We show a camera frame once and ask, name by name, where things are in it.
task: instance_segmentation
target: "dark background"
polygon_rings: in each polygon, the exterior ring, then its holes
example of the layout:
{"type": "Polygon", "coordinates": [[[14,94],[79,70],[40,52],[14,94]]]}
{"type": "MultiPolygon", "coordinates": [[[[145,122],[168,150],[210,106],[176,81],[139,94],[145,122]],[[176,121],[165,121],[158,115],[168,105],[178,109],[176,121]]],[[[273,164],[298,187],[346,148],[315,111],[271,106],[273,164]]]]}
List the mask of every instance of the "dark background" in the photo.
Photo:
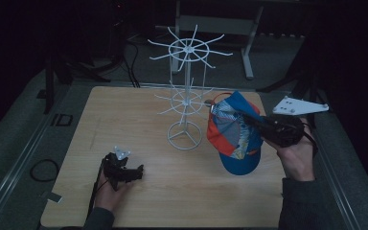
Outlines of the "dark background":
{"type": "MultiPolygon", "coordinates": [[[[121,19],[148,37],[155,24],[173,25],[172,1],[119,2],[124,10],[113,9],[118,11],[113,14],[108,1],[0,1],[0,120],[27,82],[43,70],[49,52],[60,51],[89,64],[91,58],[121,52],[123,35],[112,36],[109,29],[121,19]]],[[[306,37],[294,67],[319,77],[368,173],[368,1],[328,1],[326,7],[315,8],[306,2],[267,4],[259,33],[306,37]]],[[[248,16],[239,8],[219,7],[217,1],[214,9],[198,7],[194,13],[248,16]]]]}

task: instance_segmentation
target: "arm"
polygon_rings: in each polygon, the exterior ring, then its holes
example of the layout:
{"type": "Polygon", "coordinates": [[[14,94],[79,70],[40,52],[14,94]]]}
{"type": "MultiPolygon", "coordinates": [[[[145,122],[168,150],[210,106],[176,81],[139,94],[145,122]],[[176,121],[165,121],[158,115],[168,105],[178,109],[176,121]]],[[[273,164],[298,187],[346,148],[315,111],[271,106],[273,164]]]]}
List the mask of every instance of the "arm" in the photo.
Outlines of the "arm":
{"type": "MultiPolygon", "coordinates": [[[[305,132],[311,133],[308,126],[305,132]]],[[[287,176],[283,179],[279,229],[329,229],[320,186],[313,172],[312,142],[303,137],[297,145],[280,148],[264,140],[277,150],[287,176]]]]}
{"type": "Polygon", "coordinates": [[[131,182],[119,186],[115,192],[111,184],[101,172],[99,188],[95,197],[94,209],[86,220],[83,230],[110,230],[115,220],[114,213],[126,191],[131,187],[131,182]]]}

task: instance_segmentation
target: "hand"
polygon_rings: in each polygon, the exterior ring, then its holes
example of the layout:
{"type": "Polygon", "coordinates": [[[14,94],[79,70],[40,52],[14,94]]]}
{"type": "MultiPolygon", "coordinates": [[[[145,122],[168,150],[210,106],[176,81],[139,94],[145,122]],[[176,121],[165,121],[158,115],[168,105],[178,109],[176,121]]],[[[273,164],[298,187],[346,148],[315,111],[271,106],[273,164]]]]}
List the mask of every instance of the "hand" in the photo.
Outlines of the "hand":
{"type": "Polygon", "coordinates": [[[132,182],[128,182],[124,185],[121,183],[118,185],[118,190],[115,192],[112,185],[106,181],[104,172],[101,172],[100,180],[98,182],[98,191],[95,197],[95,207],[105,208],[106,210],[114,213],[121,202],[125,193],[132,187],[132,182]]]}
{"type": "MultiPolygon", "coordinates": [[[[303,123],[307,122],[306,119],[301,119],[301,121],[303,123]]],[[[305,126],[304,131],[311,136],[308,126],[305,126]]],[[[269,140],[263,139],[277,150],[277,155],[282,161],[287,177],[298,181],[312,181],[315,179],[312,166],[312,142],[307,137],[304,136],[297,145],[286,148],[281,148],[269,140]]]]}

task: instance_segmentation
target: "dark sleeve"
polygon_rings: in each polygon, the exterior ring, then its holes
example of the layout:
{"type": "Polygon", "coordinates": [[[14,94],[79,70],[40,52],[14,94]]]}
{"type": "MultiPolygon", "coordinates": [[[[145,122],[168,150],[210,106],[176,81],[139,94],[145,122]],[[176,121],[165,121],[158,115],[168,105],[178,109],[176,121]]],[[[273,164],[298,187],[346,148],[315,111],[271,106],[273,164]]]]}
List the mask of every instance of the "dark sleeve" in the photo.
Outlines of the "dark sleeve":
{"type": "Polygon", "coordinates": [[[283,179],[283,208],[279,230],[330,229],[319,183],[283,179]]]}
{"type": "Polygon", "coordinates": [[[86,220],[83,230],[110,230],[115,217],[103,208],[94,208],[86,220]]]}

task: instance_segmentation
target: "white bracket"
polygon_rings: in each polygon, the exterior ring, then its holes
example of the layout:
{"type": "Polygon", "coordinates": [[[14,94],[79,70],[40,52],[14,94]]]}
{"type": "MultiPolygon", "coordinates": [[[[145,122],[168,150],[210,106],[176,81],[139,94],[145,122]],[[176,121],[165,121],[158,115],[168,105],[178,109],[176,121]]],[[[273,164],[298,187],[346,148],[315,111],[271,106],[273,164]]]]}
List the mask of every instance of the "white bracket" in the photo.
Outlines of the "white bracket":
{"type": "Polygon", "coordinates": [[[302,115],[315,112],[328,111],[330,108],[327,104],[311,103],[302,100],[296,100],[285,96],[273,108],[273,113],[283,115],[302,115]]]}
{"type": "Polygon", "coordinates": [[[130,151],[121,150],[117,146],[115,146],[114,149],[115,149],[116,157],[118,157],[118,160],[123,160],[130,155],[130,151]]]}

